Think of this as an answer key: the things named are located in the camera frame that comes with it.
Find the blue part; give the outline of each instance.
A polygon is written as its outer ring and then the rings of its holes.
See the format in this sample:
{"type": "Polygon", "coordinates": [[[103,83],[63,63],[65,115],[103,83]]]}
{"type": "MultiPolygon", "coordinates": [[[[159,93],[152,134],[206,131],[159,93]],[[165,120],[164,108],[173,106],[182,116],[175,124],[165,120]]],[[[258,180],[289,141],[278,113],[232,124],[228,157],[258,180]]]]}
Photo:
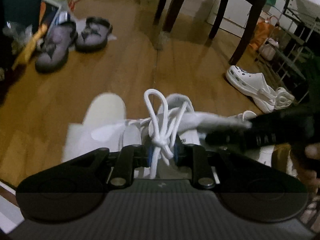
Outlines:
{"type": "Polygon", "coordinates": [[[178,163],[178,152],[180,148],[179,148],[179,145],[177,143],[174,143],[174,146],[173,146],[173,158],[174,158],[174,162],[177,164],[178,163]]]}
{"type": "Polygon", "coordinates": [[[153,151],[154,151],[154,146],[153,145],[150,145],[149,148],[148,148],[148,166],[150,167],[151,166],[151,163],[152,163],[152,157],[153,157],[153,151]]]}

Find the white container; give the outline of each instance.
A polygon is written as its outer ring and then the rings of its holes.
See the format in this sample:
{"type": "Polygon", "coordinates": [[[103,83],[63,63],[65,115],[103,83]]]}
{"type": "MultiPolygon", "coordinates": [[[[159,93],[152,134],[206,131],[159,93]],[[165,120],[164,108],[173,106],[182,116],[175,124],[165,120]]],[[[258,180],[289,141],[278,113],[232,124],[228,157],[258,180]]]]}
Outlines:
{"type": "Polygon", "coordinates": [[[269,38],[268,43],[270,44],[265,44],[268,38],[264,41],[263,45],[260,46],[259,51],[261,53],[261,56],[270,61],[273,59],[274,55],[276,54],[276,50],[270,45],[272,44],[276,48],[279,48],[278,42],[273,40],[272,38],[269,38]]]}

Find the metal screw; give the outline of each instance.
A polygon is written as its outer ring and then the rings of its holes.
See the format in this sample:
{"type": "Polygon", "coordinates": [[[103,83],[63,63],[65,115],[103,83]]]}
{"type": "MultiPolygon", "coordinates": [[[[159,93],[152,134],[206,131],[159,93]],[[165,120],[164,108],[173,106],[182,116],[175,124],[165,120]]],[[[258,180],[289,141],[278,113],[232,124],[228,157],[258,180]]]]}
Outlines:
{"type": "Polygon", "coordinates": [[[214,184],[214,181],[211,178],[201,178],[201,179],[198,180],[198,183],[201,186],[209,187],[209,186],[212,186],[214,184]]]}
{"type": "Polygon", "coordinates": [[[110,183],[113,185],[113,186],[116,186],[116,187],[121,187],[123,186],[127,181],[124,179],[124,178],[113,178],[110,183]]]}

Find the white shoelace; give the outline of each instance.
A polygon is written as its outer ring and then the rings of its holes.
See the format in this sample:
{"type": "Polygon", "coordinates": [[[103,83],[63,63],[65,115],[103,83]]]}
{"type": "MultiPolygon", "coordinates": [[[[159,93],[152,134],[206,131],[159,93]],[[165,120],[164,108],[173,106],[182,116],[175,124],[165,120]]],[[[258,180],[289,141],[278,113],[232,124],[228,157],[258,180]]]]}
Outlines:
{"type": "Polygon", "coordinates": [[[152,156],[152,163],[150,167],[150,179],[156,177],[156,170],[158,159],[162,158],[164,162],[169,166],[169,160],[173,158],[173,147],[178,132],[179,124],[181,122],[183,114],[189,109],[189,103],[184,101],[179,108],[173,108],[169,111],[168,103],[164,95],[155,89],[148,89],[144,93],[144,101],[149,111],[150,117],[146,119],[133,120],[129,122],[134,124],[138,121],[141,126],[149,124],[150,121],[153,125],[152,143],[155,146],[152,156]],[[149,96],[155,95],[160,98],[163,105],[163,119],[161,129],[159,129],[158,120],[150,102],[149,96]]]}

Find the orange bag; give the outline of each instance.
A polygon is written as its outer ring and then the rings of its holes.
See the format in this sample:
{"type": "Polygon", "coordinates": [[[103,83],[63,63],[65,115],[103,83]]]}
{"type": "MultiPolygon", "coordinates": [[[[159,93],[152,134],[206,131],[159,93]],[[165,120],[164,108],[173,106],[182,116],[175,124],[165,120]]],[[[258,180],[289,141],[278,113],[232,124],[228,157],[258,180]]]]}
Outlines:
{"type": "Polygon", "coordinates": [[[269,37],[270,33],[275,28],[270,21],[272,17],[276,18],[278,22],[278,18],[275,16],[271,16],[266,20],[261,17],[259,18],[257,29],[254,32],[254,38],[250,41],[249,44],[254,50],[258,50],[260,48],[260,46],[264,43],[264,41],[269,37]]]}

